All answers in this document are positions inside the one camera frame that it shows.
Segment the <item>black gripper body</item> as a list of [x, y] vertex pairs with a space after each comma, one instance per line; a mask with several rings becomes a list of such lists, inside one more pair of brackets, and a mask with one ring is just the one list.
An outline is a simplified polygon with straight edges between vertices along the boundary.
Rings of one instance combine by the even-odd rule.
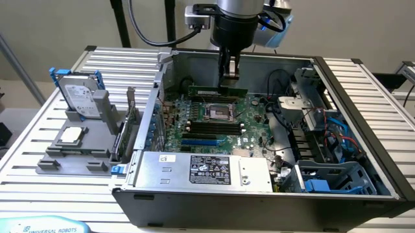
[[250, 47], [258, 27], [258, 14], [230, 16], [217, 10], [211, 15], [214, 28], [210, 40], [219, 50], [243, 50]]

